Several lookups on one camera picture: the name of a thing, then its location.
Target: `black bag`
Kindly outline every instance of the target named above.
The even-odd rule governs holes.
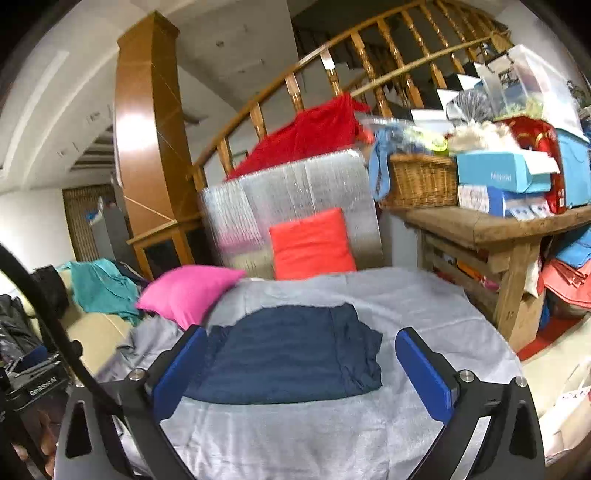
[[[55,311],[57,318],[62,318],[70,306],[66,286],[60,274],[51,265],[36,269],[31,276],[41,287],[45,298]]]
[[[19,298],[0,295],[0,359],[5,364],[18,360],[41,345],[29,328],[28,317]]]

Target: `blue box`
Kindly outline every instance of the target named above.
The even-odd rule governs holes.
[[[456,157],[460,183],[486,185],[514,193],[550,191],[550,174],[558,164],[545,152],[476,150]]]
[[[556,129],[562,170],[566,207],[587,205],[591,202],[591,171],[589,142],[561,128]]]
[[[545,203],[543,193],[513,193],[483,185],[458,185],[457,200],[461,208],[488,213],[497,217],[511,217],[511,208],[531,207]]]

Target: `wooden handrail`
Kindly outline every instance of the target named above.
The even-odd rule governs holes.
[[[445,15],[448,21],[450,21],[452,28],[458,34],[460,39],[460,44],[450,46],[448,48],[444,48],[443,50],[439,50],[437,52],[430,52],[427,47],[424,45],[424,41],[420,36],[419,32],[416,29],[416,26],[413,24],[411,17],[409,16],[408,12],[411,9],[417,9],[417,12],[422,11],[424,15],[427,16],[428,23],[432,26],[435,30],[436,34],[438,35],[441,43],[444,46],[449,45],[449,40],[443,36],[443,33],[440,31],[439,26],[435,23],[430,15],[430,11],[427,10],[426,4],[432,3],[436,6],[441,7],[441,5],[445,5],[447,7],[451,7],[453,10],[462,12],[469,12],[475,16],[478,20],[480,17],[486,18],[486,23],[483,23],[482,26],[486,26],[487,30],[489,30],[490,35],[486,35],[484,37],[476,38],[475,32],[471,24],[467,22],[465,15],[462,14],[462,21],[469,25],[471,33],[473,33],[474,40],[465,41],[465,37],[461,33],[459,27],[453,19],[449,16],[449,14]],[[389,17],[393,17],[394,15],[402,14],[402,19],[405,21],[407,26],[410,28],[411,32],[413,33],[415,39],[421,46],[423,50],[424,57],[418,60],[411,61],[409,63],[404,63],[400,52],[398,51],[396,45],[391,40],[389,36],[389,27],[385,20]],[[376,75],[376,70],[374,65],[371,64],[371,60],[365,51],[365,45],[363,40],[361,40],[360,32],[368,27],[378,26],[382,36],[385,38],[388,44],[388,50],[393,55],[393,59],[396,60],[396,64],[398,68],[385,73],[382,76]],[[457,0],[415,0],[411,1],[405,5],[401,5],[396,8],[392,8],[387,10],[379,15],[376,15],[372,18],[368,18],[363,22],[359,23],[358,25],[350,28],[339,35],[331,38],[323,45],[319,46],[312,52],[308,53],[308,55],[304,56],[300,61],[296,64],[292,65],[291,67],[285,69],[278,77],[276,77],[265,89],[259,92],[256,96],[254,96],[248,103],[240,109],[240,111],[230,120],[225,127],[218,133],[212,140],[209,142],[207,147],[200,153],[196,161],[194,162],[189,175],[187,177],[193,177],[196,183],[196,188],[198,190],[204,188],[207,185],[206,179],[204,177],[204,169],[203,167],[205,164],[210,160],[210,158],[214,155],[215,152],[220,154],[220,161],[222,162],[224,171],[226,174],[233,171],[233,162],[232,162],[232,152],[230,150],[229,145],[229,136],[236,131],[236,129],[247,119],[251,118],[257,137],[259,140],[264,138],[267,134],[267,130],[265,127],[264,119],[262,117],[261,105],[277,90],[282,88],[284,85],[287,85],[288,91],[291,97],[292,104],[294,106],[294,110],[300,112],[304,109],[304,104],[300,95],[299,86],[297,84],[296,74],[303,70],[308,64],[310,64],[313,60],[321,58],[324,63],[324,67],[326,69],[326,74],[333,91],[334,95],[338,95],[341,92],[349,91],[353,88],[351,92],[352,96],[360,96],[364,93],[373,90],[374,94],[376,95],[376,99],[378,100],[378,105],[380,107],[381,114],[384,116],[390,116],[391,113],[389,111],[388,102],[385,99],[384,92],[382,87],[385,83],[395,79],[400,75],[405,75],[405,81],[402,81],[399,85],[399,88],[402,87],[402,93],[409,99],[412,99],[412,103],[414,106],[422,106],[422,99],[420,98],[420,94],[418,89],[414,86],[413,81],[411,80],[410,76],[408,75],[409,72],[418,66],[429,64],[431,66],[431,71],[434,74],[434,78],[437,79],[437,84],[439,86],[444,84],[443,76],[441,72],[434,64],[435,59],[440,57],[449,56],[451,55],[451,59],[454,62],[454,66],[456,70],[461,69],[461,65],[457,62],[456,58],[453,56],[453,53],[459,50],[466,49],[468,52],[472,53],[471,47],[476,47],[483,42],[488,42],[489,40],[493,39],[496,35],[498,38],[499,35],[507,35],[505,31],[506,26],[496,22],[494,19],[490,17],[486,12],[483,10],[477,9],[470,5],[467,5],[463,2]],[[339,84],[338,76],[336,75],[336,71],[333,68],[330,68],[330,53],[329,49],[340,44],[341,42],[345,42],[345,46],[348,45],[348,42],[352,42],[355,50],[363,64],[364,73],[355,77],[353,81],[349,82],[345,87],[341,87]],[[394,66],[394,64],[386,67],[383,69],[383,72],[386,72],[389,68]],[[364,78],[368,78],[369,82],[361,87],[359,87],[359,83],[363,81]]]

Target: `wicker basket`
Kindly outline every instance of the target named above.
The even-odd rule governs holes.
[[[382,208],[457,205],[457,167],[450,157],[395,154],[389,159],[390,193]]]

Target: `white paper bag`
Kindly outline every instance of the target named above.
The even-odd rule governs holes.
[[[540,418],[546,465],[575,448],[591,432],[590,367],[591,357],[577,365],[554,406]]]

